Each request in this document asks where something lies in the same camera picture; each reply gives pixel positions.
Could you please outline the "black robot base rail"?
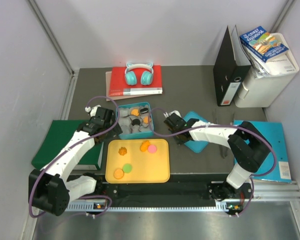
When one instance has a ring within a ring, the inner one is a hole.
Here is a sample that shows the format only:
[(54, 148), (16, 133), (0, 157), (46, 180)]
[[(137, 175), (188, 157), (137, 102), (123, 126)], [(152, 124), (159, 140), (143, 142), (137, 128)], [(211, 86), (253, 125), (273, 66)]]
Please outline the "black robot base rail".
[(252, 196), (250, 183), (231, 188), (225, 173), (173, 173), (165, 183), (108, 183), (104, 174), (86, 175), (97, 180), (94, 193), (109, 196), (118, 208), (213, 207), (215, 201), (241, 203)]

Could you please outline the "teal cookie tin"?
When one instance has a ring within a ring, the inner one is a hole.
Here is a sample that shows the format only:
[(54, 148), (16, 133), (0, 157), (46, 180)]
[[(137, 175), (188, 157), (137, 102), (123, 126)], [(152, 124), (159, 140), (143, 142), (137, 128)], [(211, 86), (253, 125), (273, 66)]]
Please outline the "teal cookie tin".
[[(129, 116), (128, 117), (123, 117), (120, 118), (119, 115), (119, 108), (129, 108)], [(146, 114), (139, 114), (139, 116), (134, 116), (131, 115), (131, 111), (133, 109), (138, 109), (140, 112), (140, 109), (142, 108), (148, 108), (149, 112)], [(118, 118), (118, 124), (122, 129), (122, 133), (119, 135), (119, 138), (121, 140), (130, 140), (130, 139), (145, 139), (145, 138), (150, 138), (153, 136), (153, 132), (150, 130), (150, 128), (154, 129), (154, 123), (153, 123), (153, 117), (150, 114), (151, 111), (151, 106), (148, 102), (139, 102), (139, 103), (132, 103), (132, 104), (126, 104), (126, 105), (121, 105), (118, 107), (118, 111), (116, 111), (116, 116)], [(149, 115), (151, 117), (151, 122), (149, 124), (144, 124), (142, 117)], [(147, 128), (147, 131), (140, 132), (140, 133), (130, 133), (130, 126), (132, 126), (132, 120), (134, 119), (139, 119), (141, 121), (140, 126), (144, 126)]]

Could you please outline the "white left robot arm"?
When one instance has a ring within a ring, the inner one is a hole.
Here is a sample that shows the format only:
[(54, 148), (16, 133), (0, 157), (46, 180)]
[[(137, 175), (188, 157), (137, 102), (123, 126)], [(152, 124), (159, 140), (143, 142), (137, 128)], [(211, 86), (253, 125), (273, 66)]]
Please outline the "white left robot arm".
[(92, 175), (68, 180), (82, 157), (96, 144), (122, 133), (114, 110), (100, 105), (86, 107), (89, 120), (75, 129), (68, 143), (41, 169), (34, 169), (28, 177), (29, 208), (60, 216), (69, 203), (85, 196), (99, 198), (104, 191)]

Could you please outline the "orange fish shaped cookie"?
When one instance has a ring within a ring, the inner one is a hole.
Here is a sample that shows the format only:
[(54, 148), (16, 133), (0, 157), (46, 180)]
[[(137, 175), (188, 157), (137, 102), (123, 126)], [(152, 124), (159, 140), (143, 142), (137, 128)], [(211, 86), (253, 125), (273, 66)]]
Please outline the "orange fish shaped cookie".
[(146, 152), (148, 150), (148, 147), (151, 145), (150, 141), (149, 140), (145, 140), (141, 143), (140, 145), (140, 151), (141, 152)]

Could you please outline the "teal tin lid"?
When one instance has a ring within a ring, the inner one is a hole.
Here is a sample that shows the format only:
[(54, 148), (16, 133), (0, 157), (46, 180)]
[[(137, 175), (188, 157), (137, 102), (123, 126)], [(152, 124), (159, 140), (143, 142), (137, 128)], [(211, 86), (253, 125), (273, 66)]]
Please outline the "teal tin lid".
[[(201, 117), (200, 115), (198, 115), (195, 111), (189, 111), (185, 117), (183, 118), (186, 122), (190, 119), (198, 119), (200, 121), (203, 121), (205, 123), (207, 123), (208, 121)], [(192, 150), (194, 153), (199, 154), (201, 153), (204, 148), (208, 145), (209, 143), (207, 141), (188, 141), (186, 142), (184, 145), (189, 148), (190, 150)]]

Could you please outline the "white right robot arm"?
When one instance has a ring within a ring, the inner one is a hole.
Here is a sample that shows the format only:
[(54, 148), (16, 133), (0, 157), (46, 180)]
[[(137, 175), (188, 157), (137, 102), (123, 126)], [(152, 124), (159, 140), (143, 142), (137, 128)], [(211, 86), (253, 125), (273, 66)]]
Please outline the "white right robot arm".
[(271, 144), (248, 121), (240, 125), (220, 125), (197, 118), (185, 121), (178, 111), (165, 113), (164, 123), (179, 145), (188, 142), (207, 142), (226, 147), (232, 151), (236, 163), (222, 183), (220, 190), (211, 193), (218, 200), (235, 198), (242, 185), (256, 173), (265, 159), (273, 152)]

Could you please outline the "orange round sandwich cookie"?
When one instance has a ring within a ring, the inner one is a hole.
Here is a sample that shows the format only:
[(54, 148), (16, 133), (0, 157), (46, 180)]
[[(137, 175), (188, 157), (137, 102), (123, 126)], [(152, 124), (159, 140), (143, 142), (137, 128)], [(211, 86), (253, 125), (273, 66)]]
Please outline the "orange round sandwich cookie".
[(138, 117), (140, 115), (140, 112), (137, 108), (135, 108), (131, 110), (130, 115)]

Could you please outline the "orange leaf shaped cookie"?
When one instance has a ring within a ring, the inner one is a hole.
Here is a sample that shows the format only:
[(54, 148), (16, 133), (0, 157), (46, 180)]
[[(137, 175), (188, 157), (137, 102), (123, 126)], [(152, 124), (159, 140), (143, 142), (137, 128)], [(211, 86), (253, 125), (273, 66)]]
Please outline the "orange leaf shaped cookie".
[(149, 115), (142, 116), (141, 118), (142, 118), (142, 123), (146, 125), (148, 125), (152, 121)]

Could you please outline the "small black sandwich cookie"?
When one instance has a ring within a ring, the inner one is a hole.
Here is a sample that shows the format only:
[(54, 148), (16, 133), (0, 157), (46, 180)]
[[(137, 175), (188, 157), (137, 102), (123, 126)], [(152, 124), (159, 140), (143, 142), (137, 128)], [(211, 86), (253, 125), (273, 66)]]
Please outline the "small black sandwich cookie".
[(141, 108), (141, 109), (139, 110), (140, 115), (146, 114), (146, 113), (148, 113), (148, 112), (149, 112), (149, 109), (146, 108), (146, 107)]

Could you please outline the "large black sandwich cookie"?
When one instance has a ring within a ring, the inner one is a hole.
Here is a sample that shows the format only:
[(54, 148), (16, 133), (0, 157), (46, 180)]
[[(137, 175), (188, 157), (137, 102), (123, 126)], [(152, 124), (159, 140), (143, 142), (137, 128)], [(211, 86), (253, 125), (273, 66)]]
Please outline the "large black sandwich cookie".
[(142, 124), (141, 120), (136, 118), (131, 121), (132, 126), (140, 126)]

